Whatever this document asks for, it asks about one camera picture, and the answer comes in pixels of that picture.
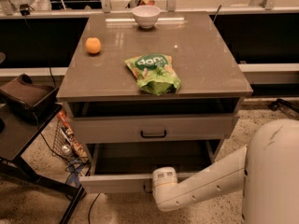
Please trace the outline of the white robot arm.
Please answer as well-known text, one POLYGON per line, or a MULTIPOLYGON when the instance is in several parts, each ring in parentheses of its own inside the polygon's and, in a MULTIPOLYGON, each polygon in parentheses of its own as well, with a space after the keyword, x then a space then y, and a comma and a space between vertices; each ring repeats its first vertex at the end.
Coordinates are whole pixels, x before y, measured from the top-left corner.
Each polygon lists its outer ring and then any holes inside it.
POLYGON ((178 182, 174 168, 152 174, 157 207, 173 211, 242 191, 241 224, 299 224, 299 121, 266 123, 250 143, 178 182))

